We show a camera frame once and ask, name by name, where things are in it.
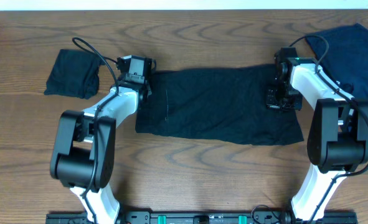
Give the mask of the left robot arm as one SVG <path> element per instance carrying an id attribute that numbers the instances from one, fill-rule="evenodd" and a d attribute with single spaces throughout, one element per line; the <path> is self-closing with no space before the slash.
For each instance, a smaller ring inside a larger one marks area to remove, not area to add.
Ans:
<path id="1" fill-rule="evenodd" d="M 148 82 L 119 81 L 98 103 L 59 119 L 50 175 L 81 201 L 90 223 L 116 223 L 120 203 L 111 191 L 117 127 L 151 94 Z"/>

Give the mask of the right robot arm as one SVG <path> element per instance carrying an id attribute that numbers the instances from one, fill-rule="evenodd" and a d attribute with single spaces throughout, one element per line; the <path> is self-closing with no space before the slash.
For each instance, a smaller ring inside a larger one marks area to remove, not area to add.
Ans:
<path id="1" fill-rule="evenodd" d="M 276 85 L 267 108 L 298 110 L 301 100 L 313 108 L 306 143 L 308 173 L 280 223 L 357 223 L 355 212 L 326 211 L 341 182 L 368 171 L 368 101 L 344 93 L 313 58 L 274 57 Z"/>

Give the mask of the black shorts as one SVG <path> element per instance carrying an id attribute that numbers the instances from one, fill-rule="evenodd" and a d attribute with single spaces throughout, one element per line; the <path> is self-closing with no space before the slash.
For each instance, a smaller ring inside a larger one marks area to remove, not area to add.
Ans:
<path id="1" fill-rule="evenodd" d="M 258 146 L 301 142 L 296 113 L 266 106 L 275 73 L 272 64 L 158 71 L 149 81 L 152 94 L 137 111 L 135 130 Z"/>

